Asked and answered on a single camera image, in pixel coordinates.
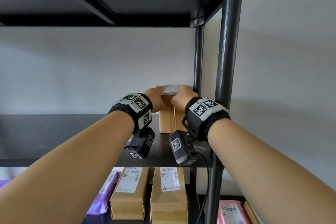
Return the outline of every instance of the black electronic device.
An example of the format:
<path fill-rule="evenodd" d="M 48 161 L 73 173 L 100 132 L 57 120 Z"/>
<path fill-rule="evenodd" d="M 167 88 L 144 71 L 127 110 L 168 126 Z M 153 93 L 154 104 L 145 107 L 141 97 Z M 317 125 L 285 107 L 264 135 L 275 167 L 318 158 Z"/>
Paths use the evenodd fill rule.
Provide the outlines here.
<path fill-rule="evenodd" d="M 179 166 L 189 166 L 197 160 L 196 150 L 193 146 L 194 138 L 189 133 L 176 130 L 169 135 L 169 143 Z"/>
<path fill-rule="evenodd" d="M 135 134 L 127 148 L 133 158 L 146 158 L 154 141 L 155 133 L 151 128 L 143 128 L 140 134 Z"/>

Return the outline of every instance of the black cable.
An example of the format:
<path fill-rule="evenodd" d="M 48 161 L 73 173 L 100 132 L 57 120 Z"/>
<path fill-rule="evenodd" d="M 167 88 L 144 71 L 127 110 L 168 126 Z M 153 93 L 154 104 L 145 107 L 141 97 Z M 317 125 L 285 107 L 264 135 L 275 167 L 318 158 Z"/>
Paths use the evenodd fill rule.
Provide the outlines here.
<path fill-rule="evenodd" d="M 136 147 L 133 146 L 133 145 L 129 145 L 129 146 L 124 147 L 124 150 L 127 149 L 127 148 L 136 148 Z"/>
<path fill-rule="evenodd" d="M 205 192 L 205 198 L 204 198 L 204 203 L 203 203 L 203 206 L 201 208 L 201 212 L 199 213 L 199 216 L 198 216 L 198 220 L 196 222 L 196 224 L 199 223 L 200 219 L 201 219 L 201 216 L 202 216 L 202 212 L 204 211 L 204 207 L 205 207 L 205 204 L 207 202 L 207 198 L 208 198 L 208 193 L 209 193 L 209 187 L 210 187 L 210 172 L 209 172 L 209 167 L 208 167 L 208 163 L 207 163 L 207 160 L 204 158 L 204 156 L 199 153 L 199 152 L 196 152 L 197 154 L 200 154 L 202 156 L 202 158 L 204 159 L 204 162 L 205 162 L 205 165 L 207 166 L 207 173 L 208 173 L 208 186 L 207 186 L 207 190 Z"/>

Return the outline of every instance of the metal bracket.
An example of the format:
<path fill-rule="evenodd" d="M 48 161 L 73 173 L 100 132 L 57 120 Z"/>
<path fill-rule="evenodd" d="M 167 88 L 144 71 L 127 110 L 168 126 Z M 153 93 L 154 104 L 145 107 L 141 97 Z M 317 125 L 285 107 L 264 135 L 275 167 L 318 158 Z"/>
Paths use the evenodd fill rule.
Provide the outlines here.
<path fill-rule="evenodd" d="M 190 20 L 191 27 L 196 27 L 202 24 L 204 24 L 204 17 L 198 17 Z"/>

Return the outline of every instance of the person's left arm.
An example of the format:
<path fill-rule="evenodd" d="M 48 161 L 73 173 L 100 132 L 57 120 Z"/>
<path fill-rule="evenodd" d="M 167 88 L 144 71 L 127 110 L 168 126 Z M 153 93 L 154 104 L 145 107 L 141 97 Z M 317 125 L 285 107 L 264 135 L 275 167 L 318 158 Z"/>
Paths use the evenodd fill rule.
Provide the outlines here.
<path fill-rule="evenodd" d="M 162 87 L 144 92 L 153 112 Z M 0 189 L 1 223 L 81 223 L 134 130 L 114 111 L 70 138 Z"/>

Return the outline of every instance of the barcode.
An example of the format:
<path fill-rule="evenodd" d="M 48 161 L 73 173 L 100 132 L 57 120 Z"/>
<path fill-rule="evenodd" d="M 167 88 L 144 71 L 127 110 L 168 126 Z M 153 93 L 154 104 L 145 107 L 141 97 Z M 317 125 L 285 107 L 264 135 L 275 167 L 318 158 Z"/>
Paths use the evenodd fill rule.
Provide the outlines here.
<path fill-rule="evenodd" d="M 234 207 L 221 206 L 221 207 L 222 207 L 222 210 L 237 211 L 237 208 L 235 206 Z"/>

